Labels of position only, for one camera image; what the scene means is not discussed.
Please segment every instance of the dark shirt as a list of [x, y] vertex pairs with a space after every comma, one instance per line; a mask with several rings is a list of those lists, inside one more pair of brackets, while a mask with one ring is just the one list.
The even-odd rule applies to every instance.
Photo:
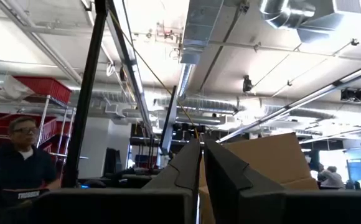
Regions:
[[50, 155], [32, 148], [33, 155], [24, 160], [13, 144], [0, 147], [0, 186], [2, 189], [34, 189], [43, 182], [56, 179], [56, 171]]

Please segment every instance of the man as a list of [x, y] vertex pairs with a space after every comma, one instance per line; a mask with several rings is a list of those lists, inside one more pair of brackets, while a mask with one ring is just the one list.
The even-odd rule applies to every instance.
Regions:
[[48, 189], [59, 188], [60, 181], [50, 155], [34, 146], [38, 133], [35, 120], [17, 118], [10, 123], [8, 133], [11, 143], [0, 147], [2, 189], [36, 189], [43, 183]]
[[329, 166], [327, 170], [322, 171], [320, 175], [326, 178], [326, 180], [321, 184], [323, 187], [337, 187], [340, 189], [345, 189], [345, 185], [342, 182], [342, 177], [337, 173], [336, 167]]

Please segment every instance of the glasses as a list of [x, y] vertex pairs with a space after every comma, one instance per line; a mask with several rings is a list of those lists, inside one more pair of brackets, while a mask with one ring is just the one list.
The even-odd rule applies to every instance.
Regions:
[[38, 128], [19, 128], [16, 130], [13, 130], [14, 133], [22, 133], [22, 134], [29, 134], [30, 132], [32, 132], [33, 134], [37, 134], [38, 133]]

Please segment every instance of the white ceiling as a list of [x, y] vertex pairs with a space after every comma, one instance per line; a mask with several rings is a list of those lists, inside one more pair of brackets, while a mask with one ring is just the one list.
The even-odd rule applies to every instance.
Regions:
[[[80, 0], [17, 0], [30, 18], [39, 26], [61, 29], [90, 29], [91, 24]], [[242, 94], [243, 76], [249, 75], [255, 91], [259, 95], [271, 96], [292, 81], [292, 86], [284, 88], [279, 96], [300, 98], [334, 80], [361, 67], [361, 60], [329, 58], [315, 54], [334, 54], [348, 44], [349, 38], [338, 36], [331, 42], [302, 44], [295, 30], [278, 30], [262, 20], [258, 10], [258, 0], [252, 0], [247, 14], [241, 15], [227, 42], [294, 50], [299, 46], [309, 54], [290, 54], [278, 50], [253, 49], [225, 46], [204, 86], [203, 92]], [[182, 32], [187, 15], [188, 1], [172, 0], [125, 0], [132, 33], [145, 34], [162, 32]], [[223, 6], [213, 30], [211, 40], [221, 42], [232, 23], [235, 7]], [[89, 38], [59, 35], [41, 35], [53, 48], [82, 73], [88, 53]], [[136, 49], [147, 61], [156, 75], [166, 86], [179, 81], [181, 65], [174, 57], [174, 44], [146, 41], [135, 38]], [[110, 58], [119, 60], [110, 37], [104, 38]], [[219, 49], [218, 45], [208, 45], [201, 56], [189, 82], [189, 92], [198, 93], [207, 70]], [[361, 41], [357, 47], [348, 46], [339, 56], [361, 58]], [[96, 80], [115, 83], [114, 77], [106, 77], [107, 57], [101, 51]], [[141, 78], [145, 85], [160, 87], [147, 66], [139, 62]], [[47, 75], [66, 78], [52, 61], [47, 58], [23, 33], [0, 11], [0, 74]], [[352, 85], [361, 88], [361, 81]], [[327, 96], [327, 100], [338, 100], [339, 95]]]
[[[40, 27], [56, 29], [90, 29], [91, 24], [81, 0], [16, 0], [31, 20]], [[177, 4], [169, 0], [142, 1], [127, 0], [128, 18], [132, 32], [155, 32], [157, 23], [164, 22], [165, 29], [181, 32], [187, 15], [188, 1]], [[57, 50], [67, 62], [81, 74], [85, 68], [90, 38], [39, 34], [51, 48]], [[113, 39], [104, 36], [103, 43], [110, 58], [119, 62]], [[135, 41], [135, 47], [150, 64], [151, 68], [167, 85], [176, 85], [180, 75], [178, 59], [173, 59], [174, 45]], [[108, 58], [101, 50], [96, 81], [116, 83], [114, 76], [106, 76]], [[158, 82], [147, 67], [139, 60], [141, 78], [145, 85], [156, 86]], [[43, 75], [67, 78], [54, 63], [0, 10], [0, 74]]]
[[[258, 1], [250, 2], [249, 11], [240, 16], [227, 42], [248, 45], [260, 42], [265, 47], [288, 50], [294, 50], [301, 44], [295, 30], [272, 28], [261, 18]], [[235, 7], [222, 7], [211, 40], [223, 41], [235, 10]], [[301, 98], [361, 67], [361, 60], [315, 55], [335, 54], [349, 42], [349, 38], [338, 35], [333, 36], [331, 41], [299, 46], [300, 51], [314, 53], [312, 55], [263, 49], [255, 52], [253, 49], [225, 46], [213, 66], [203, 91], [242, 94], [243, 76], [249, 75], [254, 85], [261, 80], [254, 89], [259, 95], [272, 96], [290, 80], [293, 81], [293, 85], [285, 88], [279, 96]], [[209, 45], [205, 49], [190, 82], [190, 91], [200, 90], [217, 50], [217, 45]], [[356, 47], [349, 45], [339, 52], [338, 56], [361, 59], [361, 40], [360, 45]], [[351, 87], [361, 88], [361, 80], [353, 83]], [[325, 100], [339, 101], [339, 94], [326, 96]]]

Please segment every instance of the cardboard box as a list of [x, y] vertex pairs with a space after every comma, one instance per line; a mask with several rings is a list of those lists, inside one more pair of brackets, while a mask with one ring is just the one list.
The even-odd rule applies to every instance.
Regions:
[[[295, 134], [281, 134], [267, 138], [224, 144], [240, 159], [267, 178], [291, 190], [318, 190], [311, 177], [305, 156]], [[200, 214], [202, 223], [215, 223], [205, 179], [204, 160], [200, 163]]]

